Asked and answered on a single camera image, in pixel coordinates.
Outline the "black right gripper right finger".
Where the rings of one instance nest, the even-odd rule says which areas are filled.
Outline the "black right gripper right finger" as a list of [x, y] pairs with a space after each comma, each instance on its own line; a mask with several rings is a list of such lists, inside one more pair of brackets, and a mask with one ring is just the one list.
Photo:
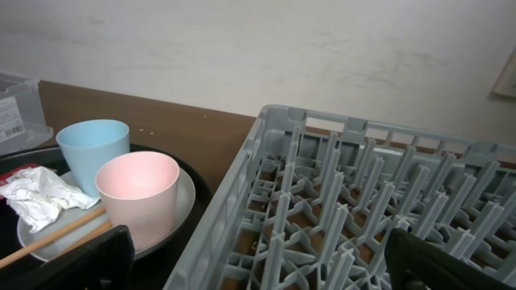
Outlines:
[[393, 290], [514, 289], [400, 228], [390, 231], [384, 257]]

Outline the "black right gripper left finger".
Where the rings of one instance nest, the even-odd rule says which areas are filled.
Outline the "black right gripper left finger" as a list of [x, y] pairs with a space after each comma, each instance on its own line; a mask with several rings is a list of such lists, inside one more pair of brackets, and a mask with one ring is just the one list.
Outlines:
[[40, 267], [1, 282], [1, 290], [125, 289], [135, 248], [127, 226], [116, 226]]

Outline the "wooden chopstick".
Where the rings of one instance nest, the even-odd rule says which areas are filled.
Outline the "wooden chopstick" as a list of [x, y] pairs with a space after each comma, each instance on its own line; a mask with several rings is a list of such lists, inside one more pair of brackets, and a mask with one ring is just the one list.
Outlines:
[[87, 235], [85, 235], [84, 237], [82, 237], [79, 240], [77, 240], [74, 244], [72, 244], [69, 247], [67, 247], [66, 249], [64, 249], [56, 257], [54, 257], [54, 259], [57, 259], [58, 257], [60, 257], [60, 256], [62, 256], [64, 254], [70, 252], [71, 250], [73, 250], [73, 249], [83, 245], [84, 243], [92, 240], [93, 238], [96, 238], [100, 234], [103, 234], [104, 232], [108, 231], [112, 226], [113, 225], [112, 225], [111, 221], [104, 222], [103, 224], [101, 224], [100, 226], [98, 226], [97, 228], [95, 228], [94, 230], [89, 232]]
[[95, 218], [101, 216], [106, 212], [105, 208], [102, 206], [100, 208], [95, 209], [93, 212], [86, 214], [85, 216], [77, 219], [74, 222], [70, 222], [68, 225], [63, 226], [59, 230], [45, 236], [44, 238], [23, 247], [22, 249], [8, 255], [7, 257], [1, 259], [1, 268], [21, 259], [22, 257], [29, 255], [33, 251], [36, 251], [42, 247], [47, 246], [49, 243], [54, 242], [58, 238], [65, 236], [76, 230], [77, 228], [83, 226], [84, 224], [94, 220]]

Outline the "pink cup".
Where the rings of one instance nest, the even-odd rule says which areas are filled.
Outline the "pink cup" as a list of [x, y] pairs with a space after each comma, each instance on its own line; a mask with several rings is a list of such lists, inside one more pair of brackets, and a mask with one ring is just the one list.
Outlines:
[[103, 165], [95, 184], [114, 226], [128, 227], [141, 251], [165, 238], [174, 227], [180, 167], [156, 151], [136, 151]]

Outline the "white tissue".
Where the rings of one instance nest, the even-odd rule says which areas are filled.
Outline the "white tissue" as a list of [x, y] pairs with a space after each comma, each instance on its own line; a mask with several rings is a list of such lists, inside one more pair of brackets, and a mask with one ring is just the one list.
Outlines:
[[92, 197], [77, 186], [67, 184], [46, 167], [24, 168], [1, 186], [1, 195], [18, 214], [29, 232], [35, 234], [57, 220], [66, 209], [89, 209], [100, 197]]

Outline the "blue cup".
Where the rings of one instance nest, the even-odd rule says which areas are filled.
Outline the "blue cup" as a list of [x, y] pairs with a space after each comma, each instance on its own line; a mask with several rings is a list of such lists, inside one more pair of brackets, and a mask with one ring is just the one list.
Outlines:
[[100, 197], [95, 184], [98, 170], [107, 162], [130, 152], [130, 128], [113, 119], [78, 122], [62, 129], [56, 141], [79, 188]]

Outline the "grey dishwasher rack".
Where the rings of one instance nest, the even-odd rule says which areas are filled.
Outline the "grey dishwasher rack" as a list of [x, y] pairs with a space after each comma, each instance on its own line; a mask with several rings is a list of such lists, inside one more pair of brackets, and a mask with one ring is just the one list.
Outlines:
[[514, 147], [269, 105], [165, 286], [388, 289], [396, 227], [513, 287]]

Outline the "grey plate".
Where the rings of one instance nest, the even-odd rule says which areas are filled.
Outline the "grey plate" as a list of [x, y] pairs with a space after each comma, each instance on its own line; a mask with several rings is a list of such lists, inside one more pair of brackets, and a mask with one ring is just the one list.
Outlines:
[[[190, 178], [189, 174], [182, 168], [177, 190], [177, 201], [174, 212], [174, 228], [172, 232], [166, 238], [161, 239], [154, 245], [136, 251], [135, 260], [142, 259], [143, 257], [150, 255], [153, 251], [158, 250], [165, 243], [171, 240], [175, 234], [178, 233], [179, 228], [184, 224], [186, 218], [189, 216], [192, 208], [194, 207], [195, 197], [196, 192], [194, 182]], [[59, 230], [61, 227], [66, 226], [69, 223], [74, 222], [77, 219], [82, 218], [83, 216], [92, 213], [94, 210], [101, 207], [102, 202], [99, 201], [96, 205], [89, 209], [80, 209], [77, 207], [63, 209], [60, 212], [59, 217], [52, 224], [46, 226], [37, 233], [31, 233], [31, 226], [29, 226], [22, 218], [19, 218], [17, 223], [17, 237], [19, 243], [22, 247], [29, 246], [30, 244], [37, 242], [40, 239]], [[51, 242], [47, 246], [32, 252], [31, 255], [43, 262], [54, 259], [62, 251], [72, 246], [75, 242], [89, 234], [108, 219], [109, 215], [104, 213], [103, 215], [96, 217], [93, 221], [90, 221], [82, 227], [78, 228], [77, 230], [74, 230], [66, 236], [57, 239], [55, 242]]]

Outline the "round black tray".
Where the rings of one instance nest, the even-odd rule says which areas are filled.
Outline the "round black tray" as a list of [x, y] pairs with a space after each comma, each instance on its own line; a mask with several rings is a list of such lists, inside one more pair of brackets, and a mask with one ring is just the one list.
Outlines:
[[[178, 231], [161, 247], [137, 259], [133, 266], [129, 289], [162, 289], [182, 251], [185, 249], [198, 222], [210, 203], [211, 191], [202, 176], [189, 164], [177, 159], [181, 169], [193, 180], [196, 197], [193, 208]], [[45, 165], [59, 174], [69, 171], [69, 166], [57, 145], [19, 151], [1, 157], [1, 173], [8, 173], [26, 164]], [[5, 257], [21, 248], [17, 238], [18, 216], [1, 202], [1, 256]]]

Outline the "clear plastic bin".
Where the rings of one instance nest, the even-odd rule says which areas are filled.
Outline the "clear plastic bin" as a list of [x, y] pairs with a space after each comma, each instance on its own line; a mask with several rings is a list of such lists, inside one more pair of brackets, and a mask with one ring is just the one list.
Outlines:
[[53, 136], [37, 78], [1, 72], [1, 155], [37, 147]]

